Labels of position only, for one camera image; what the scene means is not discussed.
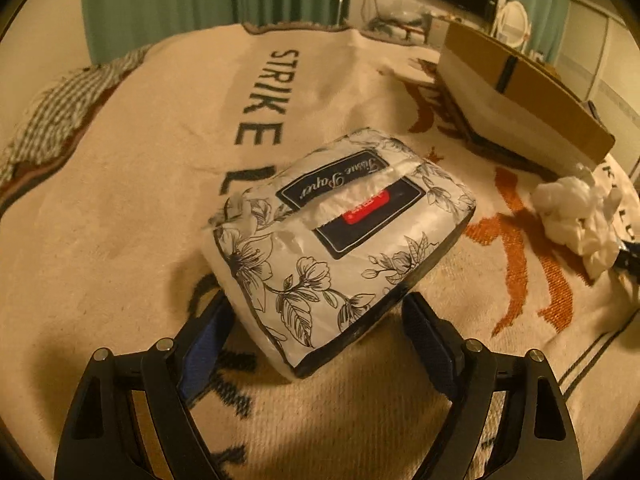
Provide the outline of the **white soft cloth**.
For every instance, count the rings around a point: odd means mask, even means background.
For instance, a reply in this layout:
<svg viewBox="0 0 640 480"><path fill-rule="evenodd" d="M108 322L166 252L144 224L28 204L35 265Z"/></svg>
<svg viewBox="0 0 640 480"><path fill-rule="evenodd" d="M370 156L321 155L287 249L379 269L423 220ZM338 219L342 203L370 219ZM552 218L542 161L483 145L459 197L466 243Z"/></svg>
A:
<svg viewBox="0 0 640 480"><path fill-rule="evenodd" d="M571 176L538 184L530 194L546 237L578 255L591 281L612 269L620 253L613 219L622 199L617 186L606 192L581 164Z"/></svg>

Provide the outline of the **floral black-white tissue pack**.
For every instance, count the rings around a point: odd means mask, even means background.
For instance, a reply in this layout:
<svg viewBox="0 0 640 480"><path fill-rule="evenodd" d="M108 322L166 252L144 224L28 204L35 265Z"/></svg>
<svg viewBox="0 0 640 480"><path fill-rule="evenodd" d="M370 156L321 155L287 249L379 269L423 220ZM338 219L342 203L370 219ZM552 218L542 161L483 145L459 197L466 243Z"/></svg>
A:
<svg viewBox="0 0 640 480"><path fill-rule="evenodd" d="M362 128L230 196L203 252L254 343L297 380L398 304L456 244L475 208L457 177Z"/></svg>

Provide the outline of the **checkered grey bedsheet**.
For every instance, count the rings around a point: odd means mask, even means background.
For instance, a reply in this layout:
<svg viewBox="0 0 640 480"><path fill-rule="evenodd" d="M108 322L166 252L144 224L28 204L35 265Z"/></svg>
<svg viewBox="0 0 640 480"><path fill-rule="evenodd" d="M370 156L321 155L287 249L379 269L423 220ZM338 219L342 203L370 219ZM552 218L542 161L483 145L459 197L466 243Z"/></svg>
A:
<svg viewBox="0 0 640 480"><path fill-rule="evenodd" d="M41 90L1 152L1 183L18 170L41 166L62 154L64 143L80 128L99 98L117 87L143 61L149 46L129 51L110 62L78 68Z"/></svg>

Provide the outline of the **brown cardboard box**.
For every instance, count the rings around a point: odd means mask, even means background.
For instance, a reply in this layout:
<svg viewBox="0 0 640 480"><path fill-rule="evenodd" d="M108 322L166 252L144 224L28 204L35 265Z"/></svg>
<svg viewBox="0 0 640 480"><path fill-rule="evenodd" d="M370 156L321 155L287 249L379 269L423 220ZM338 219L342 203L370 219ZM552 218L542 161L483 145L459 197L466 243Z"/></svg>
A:
<svg viewBox="0 0 640 480"><path fill-rule="evenodd" d="M482 32L448 26L436 80L483 148L563 177L596 168L615 144L582 101L537 63Z"/></svg>

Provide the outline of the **white oval vanity mirror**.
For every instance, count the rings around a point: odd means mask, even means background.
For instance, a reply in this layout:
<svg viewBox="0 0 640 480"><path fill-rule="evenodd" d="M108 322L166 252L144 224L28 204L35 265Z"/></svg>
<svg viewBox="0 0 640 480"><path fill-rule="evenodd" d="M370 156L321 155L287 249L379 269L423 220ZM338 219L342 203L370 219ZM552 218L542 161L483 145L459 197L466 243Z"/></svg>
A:
<svg viewBox="0 0 640 480"><path fill-rule="evenodd" d="M525 6L519 1L508 1L498 12L492 34L514 50L523 50L532 31Z"/></svg>

